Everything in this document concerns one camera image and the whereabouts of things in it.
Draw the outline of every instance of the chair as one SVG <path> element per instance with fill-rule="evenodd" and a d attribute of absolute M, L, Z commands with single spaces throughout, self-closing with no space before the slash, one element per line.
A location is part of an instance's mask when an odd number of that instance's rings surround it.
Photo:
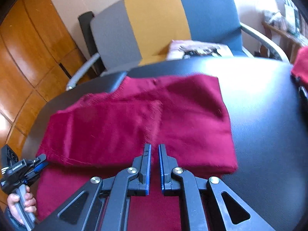
<path fill-rule="evenodd" d="M 107 70 L 101 76 L 163 61 L 171 40 L 226 44 L 234 56 L 253 57 L 242 46 L 241 30 L 289 63 L 279 46 L 240 23 L 234 0 L 121 0 L 93 17 L 90 27 L 98 52 L 75 73 L 67 90 L 99 58 Z"/>

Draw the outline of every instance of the dark blue sleeve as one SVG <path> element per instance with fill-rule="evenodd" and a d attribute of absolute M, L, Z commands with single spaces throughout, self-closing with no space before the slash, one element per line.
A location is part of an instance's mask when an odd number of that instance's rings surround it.
<path fill-rule="evenodd" d="M 27 228 L 25 225 L 22 225 L 19 223 L 11 214 L 9 208 L 7 207 L 4 211 L 4 216 L 7 219 L 7 221 L 11 224 L 14 231 L 27 231 Z"/>

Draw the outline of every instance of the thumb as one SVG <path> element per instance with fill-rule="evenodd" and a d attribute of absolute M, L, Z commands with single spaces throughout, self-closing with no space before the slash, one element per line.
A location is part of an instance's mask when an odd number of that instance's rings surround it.
<path fill-rule="evenodd" d="M 7 205 L 14 206 L 15 203 L 19 202 L 19 196 L 16 194 L 10 194 L 9 197 L 7 197 Z"/>

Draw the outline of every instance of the tabletop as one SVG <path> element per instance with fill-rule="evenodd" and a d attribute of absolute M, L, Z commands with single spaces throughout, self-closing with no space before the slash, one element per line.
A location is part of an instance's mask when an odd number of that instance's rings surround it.
<path fill-rule="evenodd" d="M 87 93 L 112 92 L 132 78 L 203 73 L 219 79 L 239 168 L 224 182 L 275 230 L 301 230 L 308 218 L 308 126 L 292 66 L 262 58 L 190 58 L 96 78 L 57 96 L 39 113 L 23 148 L 34 158 L 49 117 Z"/>

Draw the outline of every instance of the red object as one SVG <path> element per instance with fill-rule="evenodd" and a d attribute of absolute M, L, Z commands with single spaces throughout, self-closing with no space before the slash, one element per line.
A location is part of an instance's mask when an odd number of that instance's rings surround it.
<path fill-rule="evenodd" d="M 308 89 L 308 46 L 298 51 L 291 74 L 295 77 L 300 77 L 301 82 Z"/>
<path fill-rule="evenodd" d="M 237 169 L 230 120 L 218 79 L 206 75 L 132 79 L 113 93 L 88 94 L 51 116 L 38 155 L 38 217 L 46 218 L 93 176 L 107 178 L 131 166 L 152 144 L 150 194 L 132 197 L 128 230 L 181 230 L 177 197 L 163 197 L 158 144 L 196 176 Z"/>

